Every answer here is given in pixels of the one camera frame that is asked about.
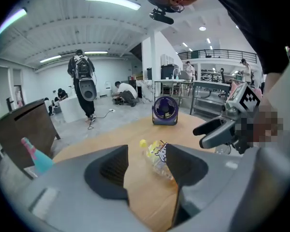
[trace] purple fan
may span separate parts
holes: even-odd
[[[157,118],[162,120],[172,120],[177,117],[178,105],[173,98],[163,96],[156,100],[153,110]]]

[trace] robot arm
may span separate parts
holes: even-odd
[[[259,98],[247,83],[239,85],[223,105],[220,116],[193,130],[196,136],[205,134],[200,140],[200,147],[233,145],[240,154],[243,154],[246,149],[250,148],[248,137],[252,129],[249,130],[249,124],[252,124],[259,104]]]

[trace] white shirt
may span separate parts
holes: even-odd
[[[48,107],[52,105],[52,103],[50,103],[50,101],[44,101],[44,103],[45,103],[47,110],[48,110]]]
[[[136,99],[136,97],[137,97],[136,90],[130,84],[121,83],[119,85],[119,88],[118,88],[117,92],[121,93],[121,92],[124,92],[124,91],[130,91],[131,94],[133,95],[133,97]]]
[[[188,67],[186,68],[186,71],[188,75],[190,76],[190,79],[192,79],[195,73],[194,67],[192,65],[188,65]]]
[[[244,82],[251,82],[251,68],[249,65],[244,69]]]

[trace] wooden table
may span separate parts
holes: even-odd
[[[203,120],[183,113],[179,113],[178,123],[175,126],[156,126],[153,125],[151,116],[146,117],[71,145],[59,152],[54,162],[116,145],[128,145],[129,167],[125,174],[124,188],[128,191],[130,208],[153,231],[166,231],[172,222],[177,185],[175,182],[164,180],[152,171],[142,155],[143,148],[140,148],[139,142],[145,139],[151,144],[155,140],[163,140],[171,144],[200,149],[201,136],[194,136],[192,130],[202,123]]]

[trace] ceiling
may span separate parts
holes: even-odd
[[[76,49],[108,50],[110,56],[127,57],[154,30],[162,30],[178,52],[187,50],[182,42],[194,50],[205,49],[208,37],[218,48],[219,34],[209,32],[228,25],[225,9],[217,0],[201,0],[182,13],[171,14],[175,20],[171,27],[148,16],[154,8],[149,2],[135,1],[141,5],[138,11],[85,0],[21,0],[11,14],[22,7],[28,14],[0,35],[0,58],[39,68],[41,60]],[[208,30],[196,30],[201,25]]]

